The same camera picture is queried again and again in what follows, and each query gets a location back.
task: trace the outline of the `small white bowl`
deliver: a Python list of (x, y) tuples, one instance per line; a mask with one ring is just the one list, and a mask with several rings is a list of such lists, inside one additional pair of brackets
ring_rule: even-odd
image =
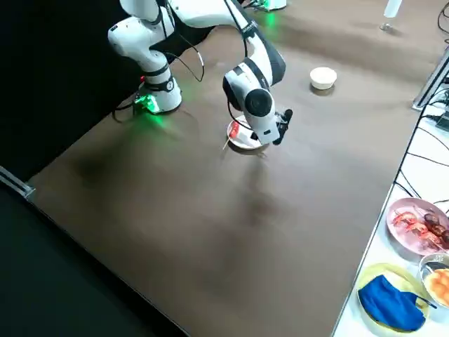
[(326, 90), (337, 81), (335, 70), (327, 67), (315, 68), (310, 72), (310, 82), (318, 90)]
[(432, 299), (434, 300), (434, 302), (437, 305), (439, 305), (442, 308), (449, 309), (449, 307), (447, 305), (442, 304), (440, 301), (438, 301), (436, 298), (434, 298), (426, 286), (425, 280), (431, 274), (431, 271), (426, 268), (426, 264), (429, 262), (438, 262), (442, 265), (447, 266), (447, 268), (449, 268), (449, 254), (446, 254), (446, 253), (429, 254), (428, 256), (425, 256), (422, 258), (422, 260), (420, 261), (420, 265), (419, 265), (421, 282), (424, 285), (425, 289), (427, 290), (427, 293), (430, 295), (430, 297), (432, 297)]

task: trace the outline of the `small plate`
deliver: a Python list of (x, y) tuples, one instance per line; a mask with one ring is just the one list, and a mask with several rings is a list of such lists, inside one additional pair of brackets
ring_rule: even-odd
[(414, 336), (415, 333), (420, 331), (422, 326), (426, 324), (430, 315), (430, 307), (424, 301), (417, 299), (417, 308), (422, 311), (422, 314), (426, 319), (424, 324), (417, 331), (402, 331), (393, 329), (385, 324), (375, 321), (363, 308), (358, 296), (358, 290), (362, 289), (366, 284), (371, 282), (372, 279), (379, 275), (384, 275), (388, 282), (400, 291), (409, 291), (423, 298), (430, 299), (424, 289), (424, 285), (420, 284), (407, 270), (389, 263), (370, 265), (366, 269), (362, 270), (356, 285), (356, 294), (363, 321), (366, 323), (367, 327), (376, 334), (376, 336)]
[(433, 248), (431, 245), (426, 245), (424, 240), (420, 239), (412, 232), (405, 232), (403, 225), (395, 226), (393, 219), (400, 213), (411, 212), (418, 217), (418, 220), (423, 221), (423, 216), (426, 213), (432, 212), (438, 216), (440, 224), (449, 229), (449, 219), (437, 206), (428, 201), (416, 198), (404, 198), (395, 201), (391, 204), (387, 213), (387, 226), (394, 238), (406, 249), (421, 256), (426, 256), (432, 253), (444, 253), (440, 249)]
[[(248, 123), (246, 122), (245, 116), (238, 116), (236, 120), (249, 127)], [(259, 140), (251, 139), (251, 135), (253, 134), (253, 132), (251, 130), (248, 130), (247, 128), (242, 127), (242, 125), (239, 125), (239, 132), (237, 133), (237, 136), (235, 138), (230, 138), (229, 134), (231, 133), (232, 123), (234, 123), (234, 121), (231, 121), (231, 123), (229, 123), (227, 127), (227, 136), (232, 144), (243, 150), (255, 150), (259, 147), (262, 147), (262, 144)]]

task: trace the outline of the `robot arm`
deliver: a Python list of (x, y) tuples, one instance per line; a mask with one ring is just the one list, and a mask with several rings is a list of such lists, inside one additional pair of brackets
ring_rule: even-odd
[(133, 59), (145, 76), (138, 90), (145, 109), (153, 114), (168, 112), (181, 104), (181, 90), (173, 78), (167, 58), (151, 47), (170, 36), (174, 21), (168, 9), (156, 0), (120, 0), (131, 16), (107, 33), (110, 44), (122, 56)]
[[(292, 111), (275, 111), (269, 88), (282, 80), (286, 64), (279, 52), (264, 38), (236, 0), (168, 0), (177, 16), (191, 27), (232, 25), (255, 52), (226, 73), (223, 89), (234, 109), (242, 111), (252, 128), (252, 138), (262, 144), (278, 145), (288, 128)], [(181, 104), (181, 92), (163, 53), (151, 46), (174, 32), (168, 8), (156, 0), (120, 0), (131, 15), (108, 31), (110, 44), (119, 55), (135, 60), (145, 74), (138, 97), (152, 113), (167, 112)]]
[(191, 27), (232, 25), (254, 48), (254, 53), (225, 74), (223, 89), (234, 109), (242, 111), (262, 144), (281, 143), (293, 115), (276, 112), (269, 88), (280, 82), (286, 64), (236, 0), (169, 0), (178, 17)]

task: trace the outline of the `table surface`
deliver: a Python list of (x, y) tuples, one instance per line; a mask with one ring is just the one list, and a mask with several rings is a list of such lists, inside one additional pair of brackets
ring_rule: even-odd
[[(442, 110), (429, 106), (424, 113), (440, 115)], [(442, 131), (434, 125), (435, 123), (428, 119), (422, 119), (418, 124), (420, 128), (431, 132), (449, 146), (448, 132)], [(416, 130), (408, 151), (444, 164), (449, 164), (449, 151), (439, 144), (437, 140), (420, 129)], [(420, 194), (421, 198), (430, 202), (449, 199), (448, 167), (407, 154), (400, 170), (406, 174), (407, 180)], [(409, 184), (407, 184), (402, 174), (398, 175), (396, 181), (411, 191)], [(385, 207), (382, 209), (378, 222), (373, 230), (372, 240), (368, 244), (366, 254), (361, 261), (360, 272), (363, 272), (366, 267), (376, 263), (392, 263), (403, 267), (412, 275), (418, 275), (418, 263), (421, 257), (407, 252), (398, 244), (388, 233), (385, 221), (389, 205), (404, 197), (409, 196), (398, 185), (392, 185), (391, 191), (385, 199)], [(449, 211), (449, 202), (439, 203), (438, 206), (443, 212)], [(355, 284), (359, 275), (357, 274), (354, 280)], [(444, 336), (447, 334), (448, 329), (449, 312), (444, 308), (439, 308), (437, 310), (431, 310), (429, 320), (414, 336)], [(347, 302), (344, 304), (341, 317), (335, 326), (333, 335), (336, 337), (347, 336), (348, 331), (351, 331), (354, 336), (378, 336), (376, 331), (370, 329), (369, 325), (363, 321), (355, 288), (349, 292)]]
[[(276, 107), (294, 111), (264, 156), (222, 152), (222, 77), (243, 47), (235, 29), (214, 29), (199, 45), (202, 83), (170, 66), (180, 110), (104, 119), (32, 179), (34, 202), (193, 336), (329, 336), (443, 50), (426, 38), (440, 4), (413, 1), (401, 36), (378, 29), (383, 1), (254, 13), (287, 63)], [(194, 51), (182, 58), (201, 70)], [(323, 65), (339, 76), (326, 96), (309, 87)]]

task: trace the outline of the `blue towel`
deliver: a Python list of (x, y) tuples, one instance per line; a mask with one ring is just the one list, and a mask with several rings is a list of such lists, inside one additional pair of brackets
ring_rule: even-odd
[(399, 291), (385, 278), (377, 276), (358, 291), (365, 308), (376, 321), (404, 331), (418, 330), (426, 320), (416, 307), (417, 296)]

